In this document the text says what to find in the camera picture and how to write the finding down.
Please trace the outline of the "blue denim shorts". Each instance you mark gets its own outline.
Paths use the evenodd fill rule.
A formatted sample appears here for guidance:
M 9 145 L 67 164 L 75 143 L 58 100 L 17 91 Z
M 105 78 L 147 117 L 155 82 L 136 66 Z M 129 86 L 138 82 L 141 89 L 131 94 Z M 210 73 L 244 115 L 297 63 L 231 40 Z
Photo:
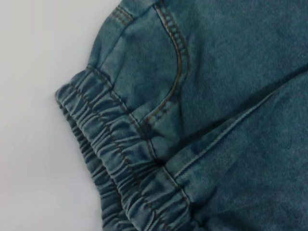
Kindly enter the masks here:
M 55 98 L 103 231 L 308 231 L 308 0 L 122 0 Z

